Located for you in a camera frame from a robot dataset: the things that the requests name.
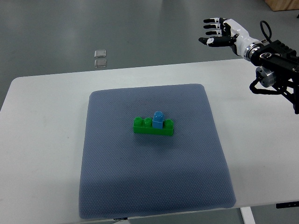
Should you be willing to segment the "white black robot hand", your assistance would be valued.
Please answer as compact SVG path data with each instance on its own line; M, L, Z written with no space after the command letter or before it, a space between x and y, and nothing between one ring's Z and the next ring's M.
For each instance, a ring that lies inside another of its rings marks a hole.
M209 18L203 20L208 37L200 37L199 42L209 47L231 47L237 56L250 60L250 53L263 46L260 40L250 37L248 31L233 19Z

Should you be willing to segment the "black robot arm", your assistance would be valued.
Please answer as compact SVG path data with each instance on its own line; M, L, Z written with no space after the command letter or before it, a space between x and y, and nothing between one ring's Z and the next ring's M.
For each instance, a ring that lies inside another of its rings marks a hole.
M245 58L256 66L249 89L254 94L282 95L299 113L299 57L295 50L276 40L265 46L251 44Z

